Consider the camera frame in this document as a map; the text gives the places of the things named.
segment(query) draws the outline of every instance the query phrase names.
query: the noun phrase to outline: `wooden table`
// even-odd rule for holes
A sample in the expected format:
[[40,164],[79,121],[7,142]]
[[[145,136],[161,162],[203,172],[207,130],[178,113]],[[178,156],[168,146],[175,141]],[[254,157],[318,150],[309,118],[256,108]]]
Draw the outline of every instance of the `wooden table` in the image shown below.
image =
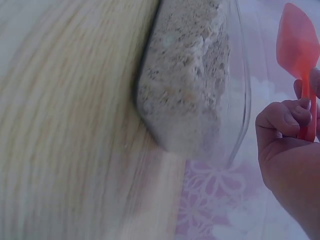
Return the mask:
[[157,0],[0,0],[0,239],[171,240],[185,160],[131,102]]

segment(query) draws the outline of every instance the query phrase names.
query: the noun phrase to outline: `child's hand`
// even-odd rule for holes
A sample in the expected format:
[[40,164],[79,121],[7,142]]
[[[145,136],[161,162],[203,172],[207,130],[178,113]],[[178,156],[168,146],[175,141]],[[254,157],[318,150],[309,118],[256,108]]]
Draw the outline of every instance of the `child's hand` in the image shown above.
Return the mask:
[[[313,69],[310,82],[320,97],[320,72]],[[297,97],[302,83],[294,84]],[[306,98],[274,102],[256,118],[259,165],[265,185],[301,224],[311,239],[320,238],[320,144],[296,139],[311,122]],[[317,136],[320,135],[320,120]]]

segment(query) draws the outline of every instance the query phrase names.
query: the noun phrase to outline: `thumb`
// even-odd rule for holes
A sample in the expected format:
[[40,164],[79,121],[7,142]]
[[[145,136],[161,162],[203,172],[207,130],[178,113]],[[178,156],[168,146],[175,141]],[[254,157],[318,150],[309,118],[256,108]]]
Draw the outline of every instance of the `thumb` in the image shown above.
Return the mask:
[[309,81],[315,95],[320,99],[320,70],[316,67],[310,71]]

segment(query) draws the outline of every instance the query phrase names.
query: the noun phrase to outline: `red plastic scoop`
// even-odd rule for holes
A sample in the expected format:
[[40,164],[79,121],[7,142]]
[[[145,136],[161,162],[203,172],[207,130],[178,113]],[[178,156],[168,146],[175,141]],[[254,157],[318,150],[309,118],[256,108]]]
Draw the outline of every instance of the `red plastic scoop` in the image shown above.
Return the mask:
[[316,137],[316,94],[309,84],[309,73],[317,65],[320,44],[309,17],[297,6],[284,6],[276,40],[276,60],[294,78],[302,80],[302,97],[311,100],[312,122],[298,134],[299,139],[313,142]]

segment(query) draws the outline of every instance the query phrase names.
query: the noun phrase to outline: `sand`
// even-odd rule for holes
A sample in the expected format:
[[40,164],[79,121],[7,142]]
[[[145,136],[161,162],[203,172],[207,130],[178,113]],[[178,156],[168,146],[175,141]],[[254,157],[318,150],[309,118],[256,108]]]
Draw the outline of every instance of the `sand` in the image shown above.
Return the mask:
[[137,109],[166,151],[210,160],[229,76],[230,0],[163,0],[137,89]]

